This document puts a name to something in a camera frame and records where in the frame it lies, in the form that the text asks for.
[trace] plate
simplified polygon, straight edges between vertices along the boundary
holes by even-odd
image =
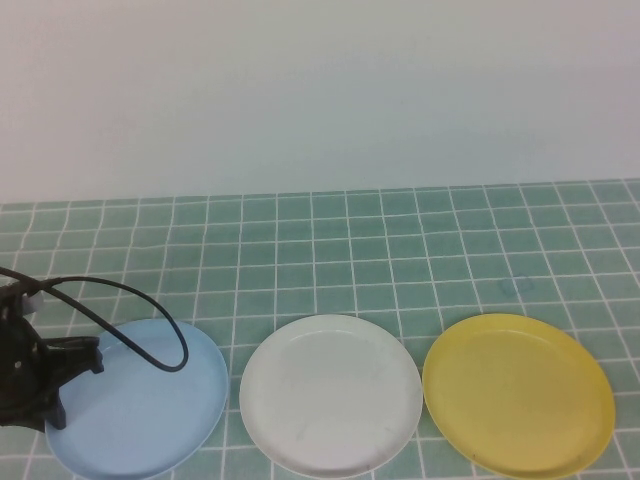
[[[613,434],[615,405],[604,372],[573,338],[538,320],[468,318],[435,341],[422,375],[442,434],[501,475],[573,475]]]
[[[229,391],[218,347],[197,328],[176,322],[189,361],[161,371],[108,332],[100,335],[104,372],[85,372],[60,389],[67,428],[45,426],[47,441],[71,472],[92,480],[160,475],[186,460],[209,437]],[[118,327],[163,363],[175,365],[182,347],[164,319]]]
[[[249,359],[240,412],[254,443],[301,475],[359,475],[391,460],[422,411],[418,370],[402,344],[343,315],[277,330]]]

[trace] white wall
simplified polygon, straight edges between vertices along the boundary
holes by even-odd
[[[638,0],[0,0],[0,201],[639,176],[639,25]]]

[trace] green tile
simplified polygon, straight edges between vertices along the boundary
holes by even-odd
[[[594,183],[593,191],[600,202],[630,202],[629,192],[622,182],[620,183]]]
[[[391,237],[388,241],[391,258],[416,258],[426,255],[422,235],[415,237]]]
[[[606,223],[600,207],[595,205],[579,205],[567,207],[569,219],[573,225],[599,225]]]
[[[436,283],[441,306],[476,305],[478,303],[471,282]]]
[[[627,261],[619,250],[585,252],[594,273],[628,272]]]
[[[240,412],[230,412],[227,421],[227,445],[232,447],[253,445],[251,437],[242,423]]]
[[[411,355],[416,367],[422,368],[427,353],[435,341],[434,338],[407,338],[404,341],[404,347]]]
[[[278,266],[278,288],[313,287],[313,265]]]
[[[236,319],[237,345],[263,342],[273,333],[273,316]]]
[[[523,186],[522,194],[530,207],[560,204],[560,197],[552,186]]]
[[[614,392],[638,392],[640,381],[628,360],[600,364]]]
[[[562,277],[557,282],[565,301],[602,299],[598,286],[591,277]]]
[[[2,455],[29,455],[36,436],[33,430],[21,427],[0,428],[0,452]]]
[[[509,289],[504,288],[503,282],[509,282]],[[478,280],[476,289],[480,302],[486,304],[514,303],[518,301],[513,281],[508,278],[503,281],[498,280]]]
[[[540,250],[534,230],[511,230],[500,232],[502,245],[507,253],[536,252]]]
[[[386,310],[396,308],[391,285],[356,287],[358,310]]]
[[[316,262],[339,262],[351,260],[348,240],[326,240],[314,245]]]
[[[401,311],[400,323],[405,337],[437,336],[442,333],[440,315],[436,308]]]
[[[158,291],[160,286],[160,271],[156,272],[127,272],[124,277],[125,285],[137,288],[141,292],[151,294]]]
[[[174,480],[206,478],[217,480],[222,468],[222,452],[219,450],[200,450],[175,469]]]
[[[91,236],[91,241],[93,242],[93,232],[88,232]],[[60,234],[58,232],[42,232],[42,233],[28,233],[24,237],[24,243],[22,246],[23,250],[53,250],[58,245],[58,237]]]
[[[300,220],[311,218],[309,197],[279,198],[278,220]]]
[[[380,195],[347,195],[348,213],[350,217],[379,217]]]
[[[640,247],[640,225],[618,225],[613,231],[621,247]]]
[[[235,290],[238,270],[235,268],[203,268],[200,270],[200,291],[201,292],[221,292]]]
[[[285,220],[278,222],[278,241],[311,240],[311,220]]]
[[[447,212],[453,210],[447,190],[416,192],[420,212]]]
[[[425,213],[420,216],[424,233],[457,232],[458,223],[453,212]]]
[[[133,231],[132,245],[136,247],[159,247],[167,244],[168,227],[139,228]]]
[[[129,270],[161,269],[164,265],[164,248],[132,248],[129,252]]]
[[[169,232],[169,244],[201,244],[204,240],[205,228],[204,225],[173,227]]]
[[[235,223],[242,216],[242,202],[217,201],[209,204],[209,223]]]
[[[1,213],[0,233],[26,232],[31,223],[31,212]]]
[[[502,253],[500,239],[496,232],[462,232],[462,238],[467,254]]]
[[[90,250],[57,251],[51,267],[52,275],[79,275],[87,271]]]
[[[504,257],[498,255],[469,257],[473,278],[504,278],[510,276]]]
[[[607,306],[602,302],[567,303],[576,328],[613,328]]]
[[[235,243],[240,238],[240,225],[207,225],[205,243]]]
[[[456,210],[475,210],[489,207],[482,189],[451,190],[451,198]]]
[[[346,313],[355,309],[353,287],[319,288],[318,313]]]
[[[392,460],[378,468],[375,475],[379,480],[422,477],[417,442],[409,442]]]
[[[237,252],[238,246],[232,245],[232,247],[235,247],[235,251]],[[231,261],[234,258],[232,252],[230,252],[229,256],[226,258],[228,258],[229,263],[225,263],[225,265],[231,265]],[[256,243],[251,245],[243,245],[242,250],[240,251],[240,265],[270,265],[275,263],[275,261],[275,243]]]
[[[420,220],[417,215],[386,217],[388,235],[421,235]]]
[[[459,233],[431,233],[424,236],[430,257],[462,255],[464,249]]]
[[[271,462],[257,448],[228,450],[226,455],[225,478],[269,478]]]
[[[561,303],[547,305],[526,305],[527,315],[537,320],[553,325],[556,328],[568,330],[571,322]]]
[[[450,326],[458,323],[465,318],[473,317],[475,315],[479,315],[480,309],[477,306],[466,306],[466,307],[444,307],[440,308],[442,313],[442,322],[444,323],[444,328],[449,328]]]
[[[471,464],[445,440],[420,442],[428,477],[468,477]]]
[[[431,259],[431,271],[433,279],[442,280],[467,280],[470,278],[467,260],[464,257],[433,258]]]
[[[387,242],[384,238],[356,238],[351,240],[354,260],[388,258]]]
[[[167,270],[162,277],[162,293],[190,293],[198,287],[198,270]]]
[[[350,263],[328,263],[316,265],[316,285],[330,287],[351,285],[353,277]]]
[[[122,272],[127,260],[128,250],[122,249],[96,249],[91,255],[89,273]]]
[[[219,347],[231,345],[232,319],[198,320],[195,326],[206,333]]]
[[[632,357],[640,357],[640,330],[623,330],[622,336]]]
[[[66,220],[67,212],[65,210],[35,212],[29,230],[32,232],[58,232],[64,228]]]
[[[311,242],[284,242],[278,244],[278,263],[311,263],[313,249]]]
[[[364,312],[360,313],[359,317],[379,326],[394,337],[400,336],[400,327],[396,312]]]
[[[493,208],[519,207],[524,205],[518,187],[488,188],[487,197],[489,197],[489,204]]]
[[[238,292],[237,315],[269,315],[273,313],[274,292]]]
[[[531,218],[526,208],[501,208],[493,211],[499,229],[530,228]]]
[[[640,301],[609,302],[609,307],[618,325],[640,327]]]
[[[557,188],[562,201],[567,205],[596,203],[596,197],[589,185],[558,185]]]
[[[531,218],[536,227],[566,227],[569,225],[562,207],[532,207]]]
[[[581,275],[590,272],[582,252],[549,253],[547,259],[554,275]]]
[[[634,204],[629,205],[603,205],[602,209],[611,223],[638,223],[640,211]]]
[[[342,195],[313,197],[314,218],[336,218],[346,216],[345,198]]]
[[[627,357],[620,336],[613,330],[578,332],[578,339],[597,359]]]
[[[276,222],[245,223],[242,225],[242,242],[273,242],[276,239]]]
[[[245,199],[242,208],[242,219],[245,222],[259,222],[276,219],[275,198]]]
[[[207,223],[206,203],[176,205],[173,209],[173,225],[202,225]]]
[[[350,218],[349,229],[352,238],[384,237],[384,222],[381,217]]]
[[[578,227],[576,233],[583,248],[617,248],[618,246],[609,227]]]
[[[388,261],[360,262],[354,264],[353,268],[355,282],[358,285],[391,283]]]
[[[640,427],[640,393],[616,397],[616,427]]]
[[[382,208],[385,215],[403,215],[417,211],[413,192],[383,193]]]
[[[425,282],[431,280],[429,262],[426,259],[393,260],[393,278],[396,283]]]
[[[347,238],[349,236],[347,219],[314,220],[313,234],[317,239]]]
[[[315,294],[312,288],[278,290],[278,313],[313,313]]]
[[[411,283],[396,285],[398,308],[435,307],[436,299],[431,283]]]
[[[577,250],[576,236],[571,228],[542,228],[538,230],[542,248],[546,251]]]
[[[110,230],[98,230],[96,232],[65,232],[66,248],[90,248],[93,246],[95,237],[95,246],[102,248],[109,247],[129,247],[131,245],[131,237],[133,229],[131,228],[113,228]]]
[[[231,317],[234,304],[234,293],[202,293],[198,295],[196,316],[198,318]]]
[[[166,268],[199,268],[201,257],[201,245],[170,246],[167,248]]]
[[[633,275],[597,275],[602,294],[609,300],[640,298],[640,288]]]
[[[558,290],[551,278],[516,278],[516,286],[523,302],[556,302]]]

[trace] tiled surface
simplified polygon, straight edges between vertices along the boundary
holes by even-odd
[[[155,295],[221,347],[229,408],[205,446],[163,479],[294,479],[242,425],[244,366],[274,329],[313,313],[360,316],[421,366],[444,328],[480,312],[566,330],[601,362],[617,431],[584,479],[640,478],[640,180],[321,194],[4,205],[0,264],[91,274]],[[113,322],[154,314],[99,285],[65,289]],[[47,302],[45,336],[95,334]],[[485,478],[424,415],[416,437],[362,478]],[[0,478],[70,479],[41,436],[0,429]]]

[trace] white plate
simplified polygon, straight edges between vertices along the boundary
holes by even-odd
[[[391,460],[422,411],[409,353],[382,328],[343,315],[303,318],[255,351],[240,384],[247,432],[271,460],[322,478]]]

